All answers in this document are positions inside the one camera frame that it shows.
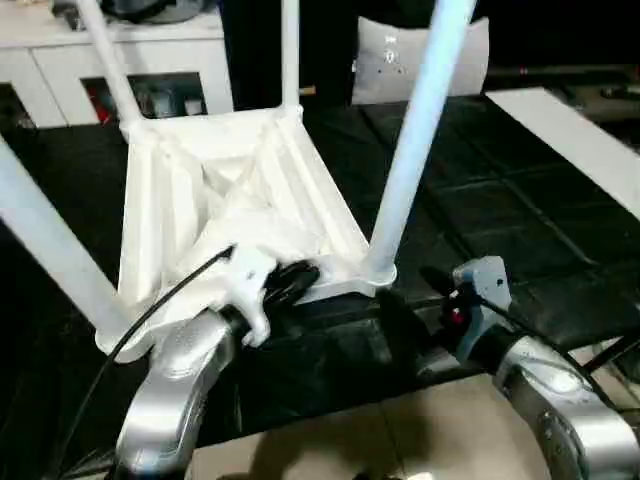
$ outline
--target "black tabletop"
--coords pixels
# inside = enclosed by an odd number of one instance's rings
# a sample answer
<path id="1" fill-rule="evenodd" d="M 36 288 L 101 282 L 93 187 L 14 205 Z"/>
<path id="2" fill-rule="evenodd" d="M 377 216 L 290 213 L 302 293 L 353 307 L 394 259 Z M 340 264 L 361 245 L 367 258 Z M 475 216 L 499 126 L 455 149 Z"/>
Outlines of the black tabletop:
<path id="1" fill-rule="evenodd" d="M 305 115 L 367 236 L 403 113 L 404 105 L 380 105 Z M 127 158 L 119 131 L 86 126 L 3 134 L 115 282 Z M 42 472 L 104 357 L 89 324 L 40 267 L 8 232 L 0 241 L 11 272 L 0 353 L 0 478 L 31 478 Z M 457 98 L 443 114 L 400 248 L 395 289 L 435 326 L 439 300 L 418 268 L 450 270 L 470 258 L 501 255 L 520 312 L 571 348 L 638 329 L 639 250 L 640 224 L 595 184 L 486 98 Z M 476 371 L 414 369 L 412 359 L 394 356 L 390 328 L 377 304 L 357 295 L 273 319 L 272 338 L 245 351 L 212 390 L 200 444 Z M 113 446 L 145 371 L 142 359 L 105 378 L 68 466 Z"/>

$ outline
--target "floor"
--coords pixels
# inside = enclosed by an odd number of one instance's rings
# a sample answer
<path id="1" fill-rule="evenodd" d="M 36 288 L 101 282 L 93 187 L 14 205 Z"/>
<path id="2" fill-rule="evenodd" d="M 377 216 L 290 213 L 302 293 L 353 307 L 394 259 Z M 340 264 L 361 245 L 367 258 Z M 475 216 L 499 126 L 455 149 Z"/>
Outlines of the floor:
<path id="1" fill-rule="evenodd" d="M 593 349 L 572 353 L 584 362 Z M 596 377 L 619 407 L 640 406 L 640 387 L 608 368 Z M 201 448 L 188 478 L 352 480 L 364 472 L 372 480 L 549 479 L 533 435 L 487 375 Z"/>

